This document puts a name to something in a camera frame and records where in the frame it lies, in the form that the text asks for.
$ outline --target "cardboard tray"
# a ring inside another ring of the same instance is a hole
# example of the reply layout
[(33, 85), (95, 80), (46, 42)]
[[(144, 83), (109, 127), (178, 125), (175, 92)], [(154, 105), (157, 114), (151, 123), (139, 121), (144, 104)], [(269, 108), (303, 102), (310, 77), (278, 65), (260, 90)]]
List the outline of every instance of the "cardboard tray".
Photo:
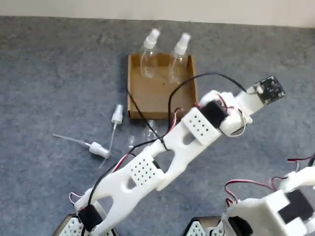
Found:
[[(168, 118), (167, 104), (171, 92), (178, 86), (177, 83), (170, 83), (168, 80), (169, 54), (158, 54), (158, 70), (154, 78), (144, 78), (140, 71), (140, 55), (128, 56), (128, 89), (137, 103), (140, 111), (147, 119)], [(183, 68), (182, 81), (195, 76), (194, 59), (188, 58), (186, 68)], [(196, 81), (193, 80), (180, 88), (172, 99), (171, 111), (177, 107), (183, 108), (183, 116), (192, 106), (198, 102), (198, 91)], [(128, 96), (128, 113), (132, 119), (140, 119), (135, 105)]]

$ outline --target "white robotic arm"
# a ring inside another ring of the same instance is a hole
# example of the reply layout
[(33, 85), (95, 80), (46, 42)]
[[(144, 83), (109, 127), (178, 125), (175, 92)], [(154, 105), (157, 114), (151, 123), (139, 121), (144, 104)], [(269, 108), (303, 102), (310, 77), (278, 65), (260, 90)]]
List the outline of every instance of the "white robotic arm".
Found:
[(233, 203), (218, 225), (204, 225), (197, 217), (185, 236), (304, 236), (315, 232), (314, 209), (302, 186), (315, 185), (315, 166), (286, 176), (278, 191), (261, 199), (245, 199)]
[[(98, 199), (111, 197), (113, 204), (106, 217), (91, 230), (92, 236), (106, 235), (126, 218), (138, 202), (149, 192), (162, 190), (179, 176), (189, 162), (213, 143), (222, 133), (233, 135), (251, 123), (250, 115), (284, 96), (284, 91), (274, 76), (270, 76), (234, 97), (232, 93), (211, 91), (192, 108), (182, 120), (163, 138), (168, 149), (174, 151), (173, 160), (163, 172), (154, 158), (165, 151), (160, 140), (146, 147), (123, 168), (107, 175), (97, 185), (91, 204)], [(191, 133), (195, 139), (185, 145), (184, 137)], [(132, 179), (135, 187), (128, 188)], [(77, 212), (83, 212), (88, 205), (92, 188), (75, 203)]]

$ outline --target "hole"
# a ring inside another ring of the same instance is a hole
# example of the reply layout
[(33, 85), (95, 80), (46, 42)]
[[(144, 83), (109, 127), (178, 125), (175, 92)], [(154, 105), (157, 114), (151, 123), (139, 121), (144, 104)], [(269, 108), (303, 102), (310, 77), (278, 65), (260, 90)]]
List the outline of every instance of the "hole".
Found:
[[(156, 155), (154, 157), (154, 160), (156, 163), (158, 163), (158, 166), (159, 168), (165, 173), (167, 172), (167, 170), (169, 169), (173, 159), (174, 159), (174, 151), (165, 151), (163, 153), (159, 153), (158, 155)], [(150, 170), (149, 170), (150, 167), (147, 167), (145, 171), (148, 172), (148, 175), (151, 175), (150, 173)]]
[(135, 186), (136, 186), (136, 183), (133, 181), (132, 178), (129, 178), (127, 182), (127, 189), (133, 189)]
[(192, 141), (194, 141), (196, 138), (194, 137), (194, 135), (192, 133), (188, 133), (187, 135), (185, 135), (185, 137), (183, 138), (183, 144), (184, 145), (189, 145), (191, 144)]
[(105, 212), (109, 212), (113, 205), (113, 199), (109, 196), (97, 200)]

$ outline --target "white wall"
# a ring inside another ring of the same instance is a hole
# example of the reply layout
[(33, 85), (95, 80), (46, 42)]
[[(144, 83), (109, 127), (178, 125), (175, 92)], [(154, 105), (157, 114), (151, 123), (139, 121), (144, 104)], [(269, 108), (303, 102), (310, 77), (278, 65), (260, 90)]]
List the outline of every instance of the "white wall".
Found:
[(315, 0), (0, 0), (0, 15), (315, 27)]

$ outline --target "circuit board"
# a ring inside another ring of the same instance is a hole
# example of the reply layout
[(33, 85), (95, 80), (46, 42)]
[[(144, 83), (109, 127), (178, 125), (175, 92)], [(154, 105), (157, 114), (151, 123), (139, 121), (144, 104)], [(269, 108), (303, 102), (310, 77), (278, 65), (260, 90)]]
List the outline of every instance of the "circuit board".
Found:
[(285, 91), (273, 75), (256, 83), (254, 86), (260, 100), (268, 105), (285, 96)]

